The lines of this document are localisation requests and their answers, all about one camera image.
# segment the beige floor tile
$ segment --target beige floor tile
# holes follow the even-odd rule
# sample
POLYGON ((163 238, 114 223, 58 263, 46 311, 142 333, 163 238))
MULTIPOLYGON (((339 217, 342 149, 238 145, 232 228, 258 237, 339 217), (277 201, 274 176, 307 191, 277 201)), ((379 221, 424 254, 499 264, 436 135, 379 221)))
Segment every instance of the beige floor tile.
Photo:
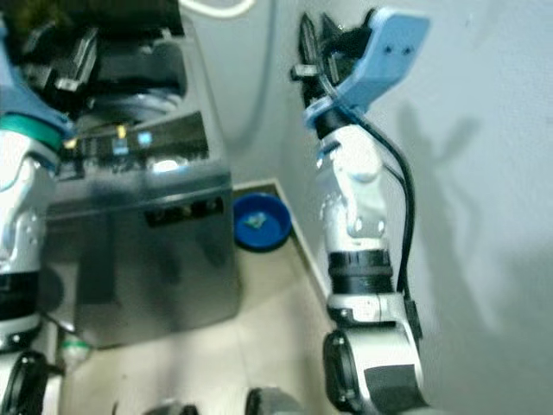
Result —
POLYGON ((167 399, 202 415, 241 415, 249 387, 278 386, 308 413, 336 413, 324 394, 329 331, 308 270, 289 240, 274 252, 237 250, 244 298, 228 322, 95 352, 67 378, 64 414, 140 414, 167 399))

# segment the white wall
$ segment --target white wall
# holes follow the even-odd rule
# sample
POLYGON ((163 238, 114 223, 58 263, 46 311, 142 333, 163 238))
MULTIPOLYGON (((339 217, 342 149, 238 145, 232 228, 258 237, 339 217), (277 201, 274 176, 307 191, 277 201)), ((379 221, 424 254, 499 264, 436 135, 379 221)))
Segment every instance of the white wall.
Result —
MULTIPOLYGON (((321 268, 315 139, 287 79, 299 12, 326 10, 347 26, 377 3, 259 0, 232 28, 197 24, 235 179, 278 177, 321 268)), ((553 413, 553 3, 386 4, 432 18, 409 78, 369 113, 415 173, 410 275, 429 401, 455 413, 553 413)), ((403 202, 386 191, 397 259, 403 202)))

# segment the silver robot arm segment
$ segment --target silver robot arm segment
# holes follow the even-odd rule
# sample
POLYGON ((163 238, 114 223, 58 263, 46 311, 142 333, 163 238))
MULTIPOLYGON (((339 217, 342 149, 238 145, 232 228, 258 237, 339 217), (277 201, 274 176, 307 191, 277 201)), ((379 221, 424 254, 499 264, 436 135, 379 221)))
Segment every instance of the silver robot arm segment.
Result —
POLYGON ((306 126, 321 140, 317 168, 332 284, 327 311, 336 323, 323 358, 327 396, 342 412, 427 406, 415 303, 391 281, 380 188, 384 166, 374 139, 352 113, 365 112, 406 76, 428 26, 424 17, 383 8, 345 32, 323 15, 319 48, 313 23, 302 18, 302 63, 291 75, 303 83, 306 126))
POLYGON ((73 125, 25 85, 6 35, 0 15, 0 413, 38 415, 48 381, 45 356, 30 350, 41 326, 41 246, 56 151, 73 125))
POLYGON ((318 166, 333 284, 327 309, 338 326, 324 345, 328 397, 354 413, 424 406, 416 341, 391 285, 378 150, 361 127, 346 125, 321 140, 318 166))

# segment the washing machine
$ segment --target washing machine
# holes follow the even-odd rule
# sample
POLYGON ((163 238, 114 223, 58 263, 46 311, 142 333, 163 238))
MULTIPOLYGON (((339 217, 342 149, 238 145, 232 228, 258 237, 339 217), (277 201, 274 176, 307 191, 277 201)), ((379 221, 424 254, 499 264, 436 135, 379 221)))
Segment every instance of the washing machine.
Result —
POLYGON ((192 23, 176 0, 61 3, 79 38, 45 28, 62 52, 35 45, 24 73, 91 63, 73 71, 82 85, 50 78, 78 92, 56 98, 78 136, 48 211, 41 310, 96 348, 235 316, 232 178, 192 23))

